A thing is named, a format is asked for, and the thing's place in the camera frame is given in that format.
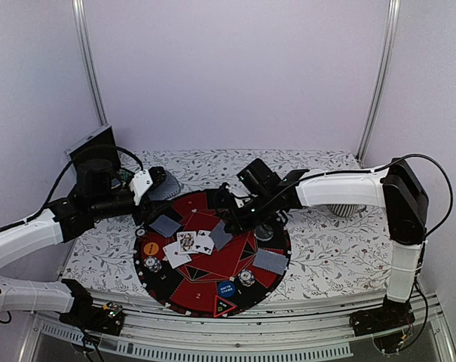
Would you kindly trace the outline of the blue white chip stack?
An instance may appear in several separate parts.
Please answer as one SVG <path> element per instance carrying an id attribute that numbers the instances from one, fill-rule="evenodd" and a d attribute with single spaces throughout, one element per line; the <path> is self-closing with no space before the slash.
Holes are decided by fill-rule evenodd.
<path id="1" fill-rule="evenodd" d="M 144 259 L 144 266 L 153 273 L 157 273 L 162 269 L 161 261 L 155 256 L 147 256 Z"/>
<path id="2" fill-rule="evenodd" d="M 256 278 L 252 271 L 249 269 L 243 269 L 238 274 L 240 284 L 245 287 L 251 287 L 255 282 Z"/>

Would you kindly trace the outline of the dealt card seat five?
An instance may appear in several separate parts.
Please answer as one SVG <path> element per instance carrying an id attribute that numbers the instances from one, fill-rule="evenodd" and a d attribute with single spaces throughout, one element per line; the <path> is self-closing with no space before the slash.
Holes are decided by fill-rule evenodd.
<path id="1" fill-rule="evenodd" d="M 178 222 L 166 215 L 160 215 L 154 222 L 150 223 L 149 226 L 165 238 L 172 237 L 181 228 L 181 225 Z"/>

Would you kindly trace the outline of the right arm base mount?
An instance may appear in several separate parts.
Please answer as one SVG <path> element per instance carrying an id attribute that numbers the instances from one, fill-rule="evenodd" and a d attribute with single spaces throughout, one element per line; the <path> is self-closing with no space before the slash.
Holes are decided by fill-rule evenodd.
<path id="1" fill-rule="evenodd" d="M 410 302 L 393 302 L 384 298 L 382 306 L 350 314 L 349 324 L 355 336 L 380 333 L 415 322 Z"/>

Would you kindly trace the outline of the three of clubs card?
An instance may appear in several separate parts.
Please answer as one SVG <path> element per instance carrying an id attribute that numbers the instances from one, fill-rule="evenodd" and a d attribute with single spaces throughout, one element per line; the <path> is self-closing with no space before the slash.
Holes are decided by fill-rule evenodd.
<path id="1" fill-rule="evenodd" d="M 197 253 L 210 255 L 214 248 L 213 239 L 210 237 L 210 231 L 199 230 L 194 241 L 194 250 Z"/>

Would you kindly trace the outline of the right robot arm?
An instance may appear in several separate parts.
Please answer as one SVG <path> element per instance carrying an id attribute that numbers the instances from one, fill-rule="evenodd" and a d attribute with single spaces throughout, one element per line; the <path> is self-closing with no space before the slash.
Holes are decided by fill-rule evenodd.
<path id="1" fill-rule="evenodd" d="M 359 170 L 291 170 L 284 177 L 257 158 L 237 174 L 249 191 L 236 195 L 223 183 L 215 197 L 225 207 L 225 231 L 250 231 L 280 211 L 319 205 L 383 208 L 393 242 L 387 291 L 376 313 L 381 328 L 391 329 L 406 314 L 418 263 L 427 238 L 428 196 L 408 163 L 395 158 L 385 166 Z"/>

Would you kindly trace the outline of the clear dealer button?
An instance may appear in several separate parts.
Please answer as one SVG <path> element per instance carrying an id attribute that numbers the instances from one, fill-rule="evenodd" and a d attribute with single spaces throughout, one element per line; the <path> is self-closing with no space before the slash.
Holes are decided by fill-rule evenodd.
<path id="1" fill-rule="evenodd" d="M 259 225 L 254 229 L 255 238 L 258 241 L 267 242 L 274 236 L 274 230 L 269 225 Z"/>

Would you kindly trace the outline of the blue small blind button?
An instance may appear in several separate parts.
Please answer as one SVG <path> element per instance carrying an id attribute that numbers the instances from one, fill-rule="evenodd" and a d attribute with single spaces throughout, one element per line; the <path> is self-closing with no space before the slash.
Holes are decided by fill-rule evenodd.
<path id="1" fill-rule="evenodd" d="M 222 281 L 217 285 L 217 294 L 222 298 L 231 298 L 236 292 L 236 286 L 231 281 Z"/>

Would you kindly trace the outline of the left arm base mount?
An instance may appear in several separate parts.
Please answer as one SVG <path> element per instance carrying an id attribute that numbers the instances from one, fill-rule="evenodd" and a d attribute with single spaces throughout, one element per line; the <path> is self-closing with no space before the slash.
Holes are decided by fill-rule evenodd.
<path id="1" fill-rule="evenodd" d="M 97 332 L 120 336 L 125 314 L 119 304 L 108 302 L 95 306 L 91 299 L 75 300 L 70 311 L 59 313 L 59 321 L 82 332 Z"/>

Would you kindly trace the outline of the black triangular card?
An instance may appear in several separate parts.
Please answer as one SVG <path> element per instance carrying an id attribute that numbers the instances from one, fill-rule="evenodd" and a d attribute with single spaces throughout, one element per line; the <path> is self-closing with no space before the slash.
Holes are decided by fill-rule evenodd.
<path id="1" fill-rule="evenodd" d="M 215 317 L 215 318 L 221 317 L 221 316 L 235 310 L 236 308 L 237 308 L 237 306 L 234 303 L 223 299 L 221 296 L 215 295 L 214 307 L 213 307 L 213 317 Z"/>

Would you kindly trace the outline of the blue card deck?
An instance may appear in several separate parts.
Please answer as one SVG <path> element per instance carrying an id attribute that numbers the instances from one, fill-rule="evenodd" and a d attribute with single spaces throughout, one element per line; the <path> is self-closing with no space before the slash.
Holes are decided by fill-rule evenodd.
<path id="1" fill-rule="evenodd" d="M 154 190 L 148 190 L 148 197 L 152 201 L 165 201 L 177 196 L 181 192 L 181 185 L 171 172 L 166 172 L 166 179 Z"/>

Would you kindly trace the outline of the ace of diamonds card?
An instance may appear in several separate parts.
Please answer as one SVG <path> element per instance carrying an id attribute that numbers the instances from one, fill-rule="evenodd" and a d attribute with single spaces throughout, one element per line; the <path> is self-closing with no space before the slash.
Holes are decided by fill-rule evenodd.
<path id="1" fill-rule="evenodd" d="M 171 268 L 178 268 L 191 261 L 189 254 L 180 253 L 180 243 L 178 241 L 167 244 L 163 247 L 163 251 Z"/>

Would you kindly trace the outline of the queen of hearts card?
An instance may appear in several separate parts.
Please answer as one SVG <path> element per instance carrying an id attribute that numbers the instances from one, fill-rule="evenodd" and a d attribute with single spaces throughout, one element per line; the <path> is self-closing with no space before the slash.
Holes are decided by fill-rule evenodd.
<path id="1" fill-rule="evenodd" d="M 181 254 L 195 253 L 194 244 L 197 232 L 177 232 L 176 238 L 179 242 L 179 252 Z"/>

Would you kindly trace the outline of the dealt card seat ten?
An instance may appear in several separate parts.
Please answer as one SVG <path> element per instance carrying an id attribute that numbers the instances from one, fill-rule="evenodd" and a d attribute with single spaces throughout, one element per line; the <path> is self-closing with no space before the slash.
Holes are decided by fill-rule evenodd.
<path id="1" fill-rule="evenodd" d="M 283 254 L 263 249 L 258 250 L 255 259 L 253 260 L 254 267 L 275 273 L 277 275 L 284 274 L 288 263 L 289 259 Z"/>

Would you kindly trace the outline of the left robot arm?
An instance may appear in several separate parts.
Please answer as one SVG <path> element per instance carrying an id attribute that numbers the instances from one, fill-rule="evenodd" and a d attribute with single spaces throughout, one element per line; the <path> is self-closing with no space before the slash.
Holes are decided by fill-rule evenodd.
<path id="1" fill-rule="evenodd" d="M 80 237 L 99 219 L 149 215 L 154 203 L 148 192 L 166 178 L 162 167 L 142 168 L 122 180 L 107 159 L 78 165 L 77 181 L 68 197 L 49 198 L 35 214 L 0 228 L 0 269 L 37 250 Z M 46 284 L 0 280 L 0 312 L 55 311 L 70 314 L 82 327 L 92 327 L 99 319 L 92 303 L 92 296 L 75 280 Z"/>

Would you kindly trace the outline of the orange big blind button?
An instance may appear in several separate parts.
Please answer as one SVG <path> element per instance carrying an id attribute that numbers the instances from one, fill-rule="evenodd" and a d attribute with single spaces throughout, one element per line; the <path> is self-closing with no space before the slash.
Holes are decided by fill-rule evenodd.
<path id="1" fill-rule="evenodd" d="M 155 242 L 148 242 L 142 249 L 146 256 L 155 256 L 159 252 L 159 245 Z"/>

